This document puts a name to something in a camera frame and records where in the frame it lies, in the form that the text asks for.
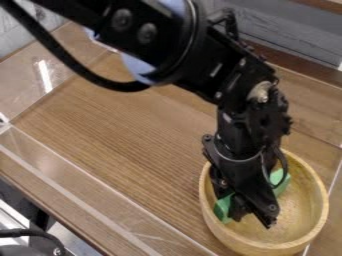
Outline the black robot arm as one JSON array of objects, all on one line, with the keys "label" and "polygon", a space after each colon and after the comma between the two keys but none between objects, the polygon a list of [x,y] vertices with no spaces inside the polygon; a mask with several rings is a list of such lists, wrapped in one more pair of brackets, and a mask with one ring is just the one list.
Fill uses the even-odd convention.
[{"label": "black robot arm", "polygon": [[273,69],[240,40],[232,9],[208,13],[200,0],[29,0],[78,24],[89,38],[120,52],[133,78],[112,81],[69,54],[16,0],[0,8],[84,79],[138,92],[172,84],[216,106],[216,131],[201,138],[211,164],[215,207],[223,218],[253,215],[276,223],[276,192],[288,180],[280,140],[291,129],[288,101]]}]

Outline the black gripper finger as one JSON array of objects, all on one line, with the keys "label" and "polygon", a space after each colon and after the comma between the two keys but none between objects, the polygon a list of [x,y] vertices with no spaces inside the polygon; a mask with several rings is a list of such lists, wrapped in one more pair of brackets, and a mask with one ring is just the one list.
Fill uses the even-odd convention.
[{"label": "black gripper finger", "polygon": [[237,195],[240,195],[244,200],[256,208],[261,215],[277,218],[280,207],[276,201],[276,197],[272,194],[268,176],[275,170],[263,169],[256,175],[257,180],[253,182],[247,182],[243,187],[243,191],[237,191],[227,181],[220,171],[211,167],[209,182],[212,185],[212,180],[215,180],[221,187],[229,187]]}]

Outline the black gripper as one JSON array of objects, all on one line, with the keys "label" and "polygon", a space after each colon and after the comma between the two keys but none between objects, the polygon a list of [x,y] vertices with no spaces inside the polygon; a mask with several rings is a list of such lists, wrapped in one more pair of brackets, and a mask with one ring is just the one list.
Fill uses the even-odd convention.
[{"label": "black gripper", "polygon": [[204,154],[224,191],[243,197],[271,197],[269,182],[281,137],[288,134],[288,101],[275,70],[239,38],[229,10],[209,17],[197,9],[191,18],[195,39],[177,86],[216,105],[216,132]]}]

